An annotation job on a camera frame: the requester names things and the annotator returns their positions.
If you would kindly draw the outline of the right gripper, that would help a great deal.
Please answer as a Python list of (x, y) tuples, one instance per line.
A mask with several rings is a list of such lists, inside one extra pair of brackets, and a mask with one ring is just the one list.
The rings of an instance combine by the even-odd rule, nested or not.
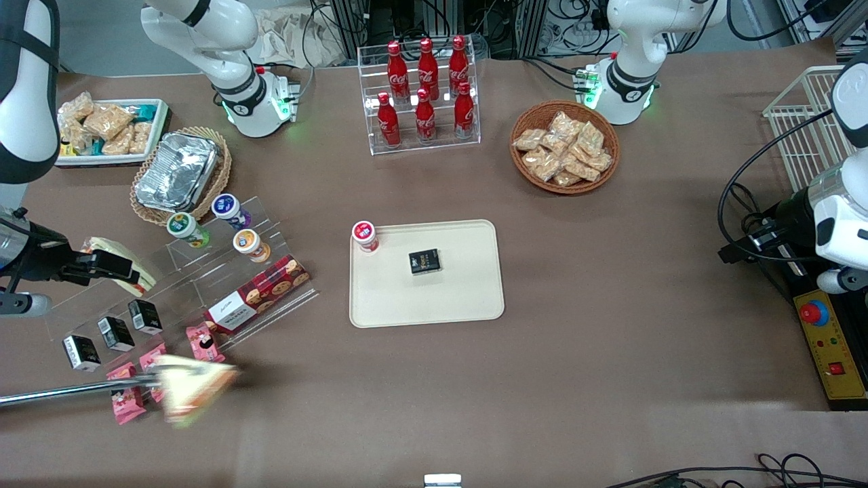
[[(77, 285), (90, 285), (93, 280), (116, 280), (138, 284), (140, 273), (132, 269), (131, 260), (94, 249), (79, 253), (79, 263), (84, 268), (69, 268), (75, 263), (75, 252), (68, 240), (59, 232), (39, 224), (31, 224), (28, 232), (21, 234), (27, 241), (10, 263), (5, 265), (5, 275), (18, 275), (25, 281), (64, 281)], [(108, 271), (129, 271), (127, 276)]]

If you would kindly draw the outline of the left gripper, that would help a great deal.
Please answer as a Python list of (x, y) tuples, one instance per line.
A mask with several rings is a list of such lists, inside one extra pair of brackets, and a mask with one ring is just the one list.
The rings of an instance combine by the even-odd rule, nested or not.
[(801, 190), (781, 201), (774, 220), (747, 220), (747, 240), (718, 250), (725, 264), (778, 262), (785, 244), (844, 268), (867, 269), (866, 210), (846, 192)]

